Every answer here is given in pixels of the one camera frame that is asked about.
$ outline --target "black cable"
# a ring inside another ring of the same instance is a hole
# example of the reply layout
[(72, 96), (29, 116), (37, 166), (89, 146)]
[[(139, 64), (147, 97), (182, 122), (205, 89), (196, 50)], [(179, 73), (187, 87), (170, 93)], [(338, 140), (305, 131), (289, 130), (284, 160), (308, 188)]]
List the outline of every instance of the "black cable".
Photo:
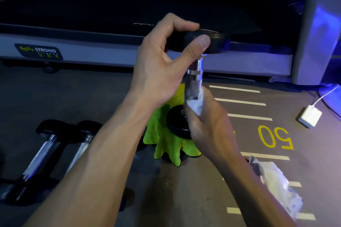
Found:
[[(321, 94), (320, 94), (320, 91), (318, 90), (317, 91), (317, 93), (318, 93), (318, 96), (319, 96), (319, 98), (321, 98)], [(326, 107), (330, 110), (330, 111), (332, 111), (335, 115), (337, 115), (340, 119), (341, 119), (341, 116), (340, 116), (340, 114), (339, 113), (337, 113), (335, 110), (333, 110), (323, 99), (321, 99), (321, 101), (323, 102), (323, 104), (324, 105), (326, 105)]]

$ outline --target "yellow number 50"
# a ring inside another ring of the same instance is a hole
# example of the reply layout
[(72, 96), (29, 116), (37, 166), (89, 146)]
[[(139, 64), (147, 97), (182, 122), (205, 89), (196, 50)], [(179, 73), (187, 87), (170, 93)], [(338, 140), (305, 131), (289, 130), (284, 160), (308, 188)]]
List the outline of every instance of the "yellow number 50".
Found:
[[(271, 139), (272, 139), (272, 144), (271, 144), (271, 145), (269, 145), (269, 144), (264, 140), (264, 137), (263, 137), (263, 134), (262, 134), (262, 129), (263, 129), (263, 128), (265, 128), (265, 129), (269, 132), (269, 134), (270, 134), (270, 136), (271, 136)], [(285, 130), (284, 128), (275, 128), (275, 130), (274, 130), (275, 135), (276, 135), (276, 137), (277, 137), (279, 140), (281, 140), (281, 141), (283, 141), (283, 142), (288, 142), (288, 143), (289, 143), (288, 146), (281, 146), (282, 149), (293, 150), (294, 147), (293, 147), (293, 144), (292, 144), (292, 142), (291, 142), (291, 138), (289, 138), (289, 137), (288, 137), (287, 139), (281, 138), (281, 137), (279, 136), (279, 134), (278, 134), (278, 131), (279, 131), (279, 130), (282, 130), (285, 134), (289, 134), (289, 133), (288, 133), (288, 131)], [(276, 146), (275, 136), (273, 135), (272, 131), (271, 131), (267, 126), (259, 126), (259, 127), (258, 127), (258, 134), (259, 134), (259, 137), (261, 138), (261, 140), (262, 140), (262, 142), (263, 142), (263, 144), (264, 144), (265, 146), (267, 146), (267, 147), (269, 147), (269, 148), (274, 148), (274, 147)]]

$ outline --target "person's right arm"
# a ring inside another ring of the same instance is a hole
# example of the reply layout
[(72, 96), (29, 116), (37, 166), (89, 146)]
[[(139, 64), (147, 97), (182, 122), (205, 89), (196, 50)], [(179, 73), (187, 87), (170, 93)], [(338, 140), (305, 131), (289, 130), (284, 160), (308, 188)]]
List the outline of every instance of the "person's right arm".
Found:
[(282, 205), (262, 184), (240, 154), (227, 111), (204, 88), (202, 114), (185, 106), (191, 137), (219, 170), (247, 226), (296, 226)]

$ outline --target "green cloth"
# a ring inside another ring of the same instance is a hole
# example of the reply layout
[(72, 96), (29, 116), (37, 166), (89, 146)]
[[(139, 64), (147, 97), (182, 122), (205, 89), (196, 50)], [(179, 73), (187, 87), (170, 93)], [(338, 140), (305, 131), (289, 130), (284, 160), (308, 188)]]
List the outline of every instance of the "green cloth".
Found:
[(147, 131), (143, 138), (146, 145), (156, 144), (154, 159), (160, 159), (164, 153), (168, 153), (170, 160), (175, 166), (180, 166), (180, 150), (188, 156), (200, 156), (201, 152), (195, 147), (192, 140), (182, 139), (174, 135), (167, 127), (168, 111), (183, 104), (185, 84), (180, 84), (174, 96), (157, 108), (147, 124)]

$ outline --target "charger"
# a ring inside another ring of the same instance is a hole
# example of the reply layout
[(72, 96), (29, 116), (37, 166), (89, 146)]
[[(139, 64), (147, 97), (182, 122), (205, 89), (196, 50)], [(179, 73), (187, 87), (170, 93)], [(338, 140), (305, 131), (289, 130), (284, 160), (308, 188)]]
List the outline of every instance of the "charger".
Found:
[(322, 112), (319, 109), (315, 108), (313, 105), (308, 105), (297, 120), (307, 128), (312, 128), (313, 126), (316, 126), (321, 115)]

